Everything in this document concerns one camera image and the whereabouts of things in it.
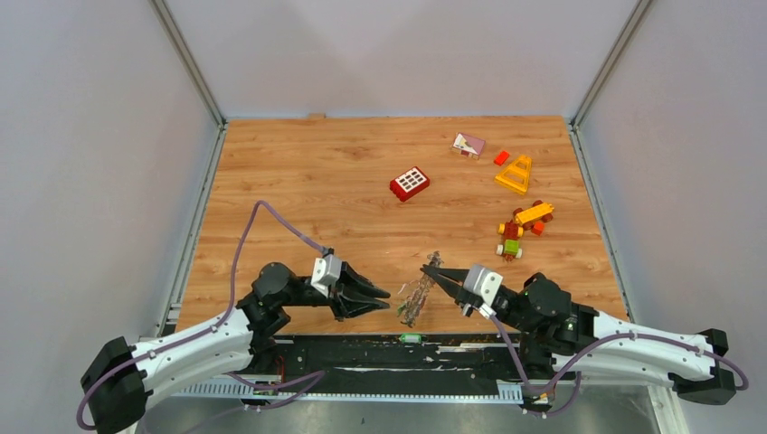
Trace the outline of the yellow orange toy car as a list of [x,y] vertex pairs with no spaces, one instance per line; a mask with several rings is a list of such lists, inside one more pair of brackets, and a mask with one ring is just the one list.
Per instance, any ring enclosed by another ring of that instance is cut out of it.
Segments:
[[515,209],[512,222],[524,231],[531,231],[537,222],[550,222],[553,219],[553,212],[552,204],[537,200],[528,208]]

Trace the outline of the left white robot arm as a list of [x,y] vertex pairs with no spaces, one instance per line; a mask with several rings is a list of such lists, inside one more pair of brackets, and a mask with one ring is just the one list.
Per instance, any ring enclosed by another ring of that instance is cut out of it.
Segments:
[[269,372],[277,362],[273,337],[290,321],[287,307],[329,307],[343,321],[388,308],[389,296],[333,255],[317,259],[307,276],[271,262],[230,310],[171,335],[104,344],[80,379],[77,422],[85,430],[117,433],[190,385],[247,367]]

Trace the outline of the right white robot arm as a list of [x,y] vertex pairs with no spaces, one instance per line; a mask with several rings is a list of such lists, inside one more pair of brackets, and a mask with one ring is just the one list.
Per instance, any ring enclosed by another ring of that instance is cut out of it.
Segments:
[[726,358],[726,332],[692,335],[660,331],[620,320],[573,301],[569,292],[537,272],[518,291],[480,265],[442,269],[424,265],[460,307],[480,313],[505,342],[521,383],[535,396],[564,376],[596,375],[665,386],[684,400],[720,406],[748,388],[743,370]]

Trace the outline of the small green bubble level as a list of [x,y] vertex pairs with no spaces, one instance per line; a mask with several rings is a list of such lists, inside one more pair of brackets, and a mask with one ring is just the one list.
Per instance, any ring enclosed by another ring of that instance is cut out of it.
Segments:
[[420,334],[402,334],[399,336],[399,340],[404,344],[420,344],[422,336]]

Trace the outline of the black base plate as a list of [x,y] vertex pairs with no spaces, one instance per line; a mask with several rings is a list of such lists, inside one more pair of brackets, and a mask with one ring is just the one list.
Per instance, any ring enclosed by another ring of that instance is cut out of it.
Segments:
[[507,345],[492,334],[280,335],[241,370],[294,380],[322,371],[315,393],[359,395],[490,395],[497,382],[519,380]]

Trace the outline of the pink roof toy house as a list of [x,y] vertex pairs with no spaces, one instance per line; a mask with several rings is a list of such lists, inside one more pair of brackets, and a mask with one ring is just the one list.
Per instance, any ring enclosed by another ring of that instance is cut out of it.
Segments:
[[458,133],[450,147],[450,150],[462,156],[470,157],[472,159],[479,159],[483,153],[485,145],[486,141],[484,139],[473,137],[464,133]]

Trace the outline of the yellow triangular toy frame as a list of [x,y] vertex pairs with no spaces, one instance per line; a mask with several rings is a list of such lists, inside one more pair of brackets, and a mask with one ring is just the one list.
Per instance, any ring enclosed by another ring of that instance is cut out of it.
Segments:
[[525,195],[528,192],[533,160],[521,155],[507,165],[494,177],[494,182],[514,193]]

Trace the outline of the large grey toothed keyring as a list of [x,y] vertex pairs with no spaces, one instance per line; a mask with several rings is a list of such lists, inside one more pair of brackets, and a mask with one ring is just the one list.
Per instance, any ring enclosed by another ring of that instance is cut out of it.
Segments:
[[435,281],[428,274],[423,273],[417,280],[408,282],[402,286],[402,288],[411,288],[411,293],[404,299],[404,301],[397,307],[396,315],[400,319],[400,323],[414,328],[418,317],[420,316],[427,297],[434,287]]

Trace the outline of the red window toy brick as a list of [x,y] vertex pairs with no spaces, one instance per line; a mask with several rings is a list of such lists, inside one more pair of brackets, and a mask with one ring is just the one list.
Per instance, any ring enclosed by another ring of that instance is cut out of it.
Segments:
[[418,167],[413,166],[389,183],[390,191],[402,203],[431,185],[431,179]]

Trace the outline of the red green toy vehicle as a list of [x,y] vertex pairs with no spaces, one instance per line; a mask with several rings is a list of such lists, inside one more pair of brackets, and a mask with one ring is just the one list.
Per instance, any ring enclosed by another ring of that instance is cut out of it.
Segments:
[[497,234],[500,236],[500,242],[496,246],[495,253],[505,261],[520,259],[523,250],[519,240],[524,235],[523,228],[511,221],[503,222],[497,226]]

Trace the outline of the small red toy brick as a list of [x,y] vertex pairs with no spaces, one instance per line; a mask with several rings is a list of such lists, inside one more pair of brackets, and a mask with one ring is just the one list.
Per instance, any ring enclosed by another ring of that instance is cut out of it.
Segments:
[[508,159],[509,157],[510,157],[510,154],[509,154],[507,151],[505,151],[505,150],[502,150],[502,151],[500,151],[500,152],[497,154],[497,156],[494,158],[494,160],[493,160],[493,163],[494,163],[495,165],[498,165],[498,166],[502,166],[502,165],[503,165],[503,164],[504,164],[504,163],[507,161],[507,159]]

